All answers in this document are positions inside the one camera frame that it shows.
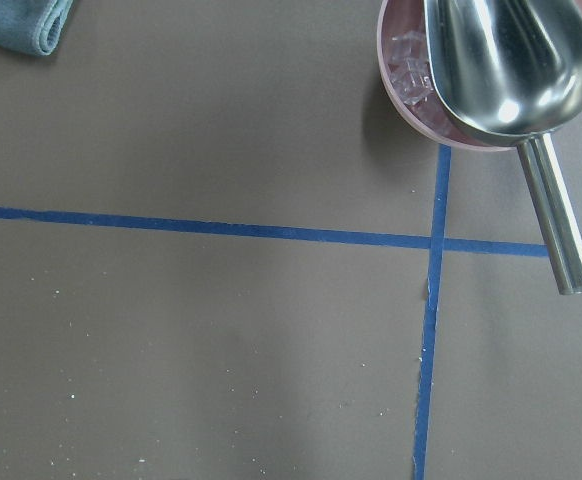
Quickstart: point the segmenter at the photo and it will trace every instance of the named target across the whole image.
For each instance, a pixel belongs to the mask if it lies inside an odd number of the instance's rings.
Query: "gray towel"
[[[0,0],[0,46],[49,55],[58,44],[73,0]]]

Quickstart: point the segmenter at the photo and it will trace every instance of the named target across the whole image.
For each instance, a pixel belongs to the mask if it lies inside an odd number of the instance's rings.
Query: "gray surface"
[[[582,479],[582,296],[544,263],[447,254],[429,480]]]
[[[554,141],[582,232],[582,115],[556,133]],[[542,243],[515,151],[454,152],[447,235]]]
[[[0,50],[0,205],[429,234],[378,3],[77,2]],[[582,117],[556,143],[582,227]],[[514,155],[453,156],[450,236],[541,242]],[[582,478],[582,297],[445,258],[428,480]],[[410,478],[427,260],[0,220],[0,479]]]
[[[375,2],[76,7],[54,57],[0,50],[0,205],[429,233]]]
[[[0,479],[409,478],[425,275],[422,251],[0,221]]]

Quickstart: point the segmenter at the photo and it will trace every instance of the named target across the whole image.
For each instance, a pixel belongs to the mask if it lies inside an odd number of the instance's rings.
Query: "metal scoop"
[[[582,238],[551,143],[582,111],[572,0],[425,0],[433,83],[466,134],[516,146],[561,294],[582,292]]]

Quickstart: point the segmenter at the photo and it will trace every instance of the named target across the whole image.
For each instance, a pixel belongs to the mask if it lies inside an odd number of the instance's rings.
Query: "scoop handle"
[[[551,135],[518,145],[542,237],[561,295],[582,293],[582,237],[562,178]]]

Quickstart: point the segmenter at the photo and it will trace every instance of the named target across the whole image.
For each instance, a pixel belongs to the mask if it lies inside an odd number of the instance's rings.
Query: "blue tape line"
[[[430,245],[428,237],[389,233],[348,232],[78,212],[34,211],[5,207],[0,207],[0,219],[416,249],[427,249]]]
[[[453,252],[482,253],[490,255],[516,255],[519,257],[548,257],[547,247],[530,243],[489,242],[447,238],[444,249]]]
[[[420,366],[420,386],[418,388],[415,441],[413,446],[415,480],[424,480],[425,477],[431,387],[433,385],[435,328],[438,317],[440,283],[442,280],[442,258],[445,248],[444,230],[446,226],[450,173],[451,149],[446,146],[440,146],[435,186],[435,202],[433,206],[433,223],[431,226],[431,248],[429,252],[429,296],[424,311],[424,324],[422,327],[422,363]]]

